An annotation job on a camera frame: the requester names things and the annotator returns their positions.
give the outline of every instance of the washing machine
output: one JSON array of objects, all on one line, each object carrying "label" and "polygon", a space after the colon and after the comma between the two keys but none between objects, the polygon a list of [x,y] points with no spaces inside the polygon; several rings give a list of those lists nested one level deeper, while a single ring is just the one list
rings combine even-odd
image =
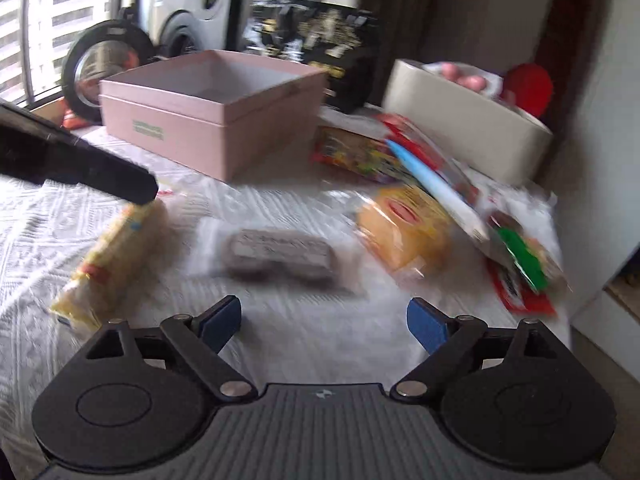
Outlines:
[{"label": "washing machine", "polygon": [[149,30],[167,57],[200,50],[234,50],[242,0],[154,0]]}]

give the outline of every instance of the silver screw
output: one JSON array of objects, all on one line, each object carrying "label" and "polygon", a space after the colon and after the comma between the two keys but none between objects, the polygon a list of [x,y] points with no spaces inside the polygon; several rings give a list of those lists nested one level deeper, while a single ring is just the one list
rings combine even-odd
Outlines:
[{"label": "silver screw", "polygon": [[402,381],[396,385],[396,392],[403,397],[420,397],[427,392],[427,385],[420,381]]},{"label": "silver screw", "polygon": [[220,386],[220,393],[227,397],[244,397],[251,392],[251,385],[244,381],[227,381]]}]

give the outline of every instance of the red paddle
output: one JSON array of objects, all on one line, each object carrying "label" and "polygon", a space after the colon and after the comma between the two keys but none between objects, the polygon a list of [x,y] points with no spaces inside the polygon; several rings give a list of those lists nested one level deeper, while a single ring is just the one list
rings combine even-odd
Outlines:
[{"label": "red paddle", "polygon": [[554,84],[544,68],[533,63],[525,63],[509,70],[502,81],[500,97],[510,101],[510,93],[515,96],[515,104],[534,117],[540,117],[546,110],[554,92]]}]

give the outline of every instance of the green object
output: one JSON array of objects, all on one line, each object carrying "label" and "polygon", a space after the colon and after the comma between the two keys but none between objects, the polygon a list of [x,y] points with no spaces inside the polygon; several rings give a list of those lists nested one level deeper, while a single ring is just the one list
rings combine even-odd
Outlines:
[{"label": "green object", "polygon": [[527,244],[516,231],[504,227],[496,230],[531,290],[540,294],[546,289],[548,283],[538,258],[529,251]]}]

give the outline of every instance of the blue gripper pad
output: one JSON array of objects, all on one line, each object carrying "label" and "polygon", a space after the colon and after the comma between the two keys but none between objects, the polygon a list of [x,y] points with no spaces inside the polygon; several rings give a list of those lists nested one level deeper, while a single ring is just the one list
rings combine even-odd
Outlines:
[{"label": "blue gripper pad", "polygon": [[406,325],[409,332],[429,353],[433,354],[441,345],[447,342],[449,316],[445,316],[435,307],[413,298],[406,308]]},{"label": "blue gripper pad", "polygon": [[205,345],[216,354],[232,338],[238,330],[242,320],[240,300],[233,296],[230,300],[225,298],[217,310],[213,311],[208,319],[200,321],[200,327],[196,334]]}]

